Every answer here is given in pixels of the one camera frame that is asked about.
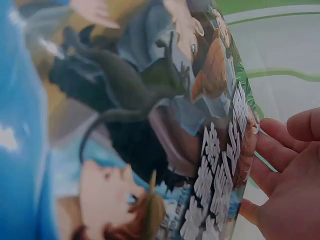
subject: character eye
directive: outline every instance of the character eye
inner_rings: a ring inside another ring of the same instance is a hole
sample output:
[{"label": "character eye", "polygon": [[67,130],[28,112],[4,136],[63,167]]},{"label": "character eye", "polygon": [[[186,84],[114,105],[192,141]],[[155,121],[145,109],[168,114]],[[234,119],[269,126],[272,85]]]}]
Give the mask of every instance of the character eye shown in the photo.
[{"label": "character eye", "polygon": [[136,204],[136,202],[138,201],[138,198],[133,195],[133,194],[129,194],[128,198],[127,198],[127,203],[132,205],[132,204]]},{"label": "character eye", "polygon": [[194,54],[196,52],[196,45],[192,44],[191,45],[191,52]]}]

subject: plastic wrap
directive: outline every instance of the plastic wrap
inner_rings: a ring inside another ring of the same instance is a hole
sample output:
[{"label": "plastic wrap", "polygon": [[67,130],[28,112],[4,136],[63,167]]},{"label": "plastic wrap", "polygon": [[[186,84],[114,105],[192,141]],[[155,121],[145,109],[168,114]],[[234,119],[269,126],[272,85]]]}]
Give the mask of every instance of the plastic wrap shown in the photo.
[{"label": "plastic wrap", "polygon": [[260,123],[216,3],[0,7],[0,239],[229,240]]}]

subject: white surface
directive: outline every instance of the white surface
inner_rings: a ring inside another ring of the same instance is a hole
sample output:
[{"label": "white surface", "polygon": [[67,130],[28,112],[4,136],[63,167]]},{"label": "white surface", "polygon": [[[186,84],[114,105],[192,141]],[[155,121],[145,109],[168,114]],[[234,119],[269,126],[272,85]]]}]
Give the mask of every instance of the white surface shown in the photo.
[{"label": "white surface", "polygon": [[[236,17],[248,18],[240,13],[237,13]],[[247,21],[229,27],[247,72],[286,68],[320,75],[319,23],[318,14],[290,15]],[[320,106],[319,82],[307,82],[288,75],[259,77],[249,81],[256,103],[265,117],[285,123],[288,117],[298,112]],[[250,183],[244,195],[258,205],[268,199],[260,189]],[[233,240],[263,239],[255,226],[239,216]]]},{"label": "white surface", "polygon": [[293,6],[276,6],[250,11],[237,12],[225,16],[225,21],[234,23],[247,19],[261,18],[266,16],[292,14],[292,13],[310,13],[320,12],[320,5],[293,5]]}]

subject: green stripe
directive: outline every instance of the green stripe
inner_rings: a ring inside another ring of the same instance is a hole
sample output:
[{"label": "green stripe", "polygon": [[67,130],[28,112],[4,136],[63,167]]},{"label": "green stripe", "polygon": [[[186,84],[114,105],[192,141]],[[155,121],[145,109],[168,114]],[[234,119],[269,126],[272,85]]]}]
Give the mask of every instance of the green stripe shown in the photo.
[{"label": "green stripe", "polygon": [[293,5],[317,5],[319,0],[216,0],[223,15]]},{"label": "green stripe", "polygon": [[276,15],[269,15],[269,16],[259,16],[259,17],[255,17],[255,18],[249,18],[249,19],[244,19],[244,20],[240,20],[240,21],[229,22],[228,25],[251,22],[251,21],[256,21],[256,20],[260,20],[260,19],[270,19],[270,18],[278,18],[278,17],[285,17],[285,16],[293,16],[293,15],[316,15],[316,14],[320,14],[320,12],[318,12],[318,11],[293,12],[293,13],[276,14]]},{"label": "green stripe", "polygon": [[288,69],[288,68],[266,68],[266,69],[258,69],[253,71],[247,71],[247,76],[249,79],[261,78],[267,76],[276,76],[276,75],[287,75],[293,76],[306,82],[310,83],[320,83],[320,75],[319,74],[307,74],[304,72]]}]

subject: anime girl face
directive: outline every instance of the anime girl face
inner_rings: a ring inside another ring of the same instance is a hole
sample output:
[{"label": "anime girl face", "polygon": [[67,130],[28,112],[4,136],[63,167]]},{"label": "anime girl face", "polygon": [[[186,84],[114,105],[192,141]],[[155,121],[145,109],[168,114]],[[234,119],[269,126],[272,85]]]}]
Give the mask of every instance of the anime girl face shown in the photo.
[{"label": "anime girl face", "polygon": [[198,53],[197,35],[204,36],[201,23],[191,16],[186,0],[163,0],[178,35],[177,47],[192,63]]},{"label": "anime girl face", "polygon": [[135,184],[130,165],[120,169],[86,161],[80,179],[80,207],[88,237],[103,240],[106,226],[116,229],[133,223],[139,213],[132,206],[145,195],[144,188]]}]

